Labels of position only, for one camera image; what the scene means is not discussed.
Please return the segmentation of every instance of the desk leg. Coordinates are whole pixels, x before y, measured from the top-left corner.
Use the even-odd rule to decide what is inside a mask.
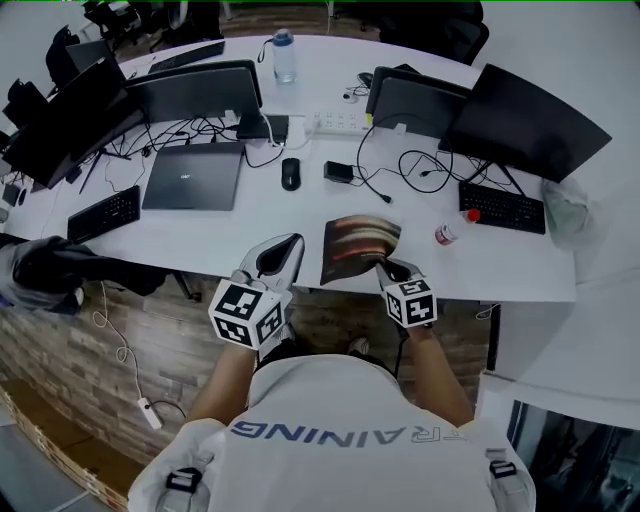
[[[174,270],[173,271],[173,277],[176,278],[176,282],[178,283],[178,286],[180,287],[180,290],[182,291],[184,296],[187,298],[187,300],[189,300],[191,302],[201,302],[202,301],[202,294],[201,293],[199,293],[199,292],[191,293],[189,291],[189,287],[187,286],[187,282],[184,280],[184,276],[182,275],[182,272],[180,272],[179,270]]]

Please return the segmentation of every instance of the monitor stand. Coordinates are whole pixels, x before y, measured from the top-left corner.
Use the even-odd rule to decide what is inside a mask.
[[[112,156],[114,158],[121,158],[122,160],[131,160],[131,157],[118,155],[116,153],[111,153],[111,151],[107,151],[104,148],[100,148],[98,150],[98,154],[96,155],[96,157],[93,159],[93,162],[91,163],[91,168],[89,169],[89,172],[87,173],[87,177],[84,179],[84,183],[80,187],[80,192],[78,192],[78,195],[82,194],[82,191],[84,190],[84,187],[87,185],[87,181],[89,181],[89,178],[91,177],[91,173],[95,169],[96,164],[98,163],[98,160],[100,160],[100,157],[102,155]]]
[[[473,181],[473,178],[475,178],[476,176],[479,176],[480,174],[482,174],[484,171],[486,171],[494,163],[500,168],[500,170],[504,173],[504,175],[507,178],[509,178],[509,181],[513,184],[514,187],[516,187],[518,189],[518,192],[520,192],[523,196],[527,197],[526,194],[520,188],[520,185],[518,185],[518,182],[513,178],[513,176],[511,176],[511,173],[509,172],[509,170],[503,164],[498,164],[496,162],[485,162],[480,167],[478,167],[478,170],[475,172],[475,174],[473,176],[471,176],[470,178],[466,179],[465,181],[468,181],[468,182]]]

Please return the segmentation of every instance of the bottle cap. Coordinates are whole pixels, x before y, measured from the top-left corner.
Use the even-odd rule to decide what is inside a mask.
[[[480,220],[480,210],[476,210],[475,208],[467,211],[467,221],[468,222],[478,222]]]
[[[293,44],[293,34],[287,28],[281,28],[273,36],[273,46],[289,46]]]

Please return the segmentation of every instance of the water bottle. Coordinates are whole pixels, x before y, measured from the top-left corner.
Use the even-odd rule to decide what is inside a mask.
[[[436,240],[440,245],[449,245],[460,238],[463,233],[480,220],[480,210],[467,210],[456,213],[447,222],[436,229]]]
[[[281,28],[273,36],[273,74],[279,84],[296,81],[296,54],[293,50],[293,34]]]

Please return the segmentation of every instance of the red bottle cap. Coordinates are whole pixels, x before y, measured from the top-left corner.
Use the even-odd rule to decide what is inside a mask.
[[[468,222],[478,222],[479,220],[480,220],[480,210],[476,210],[475,208],[473,208],[467,212]]]

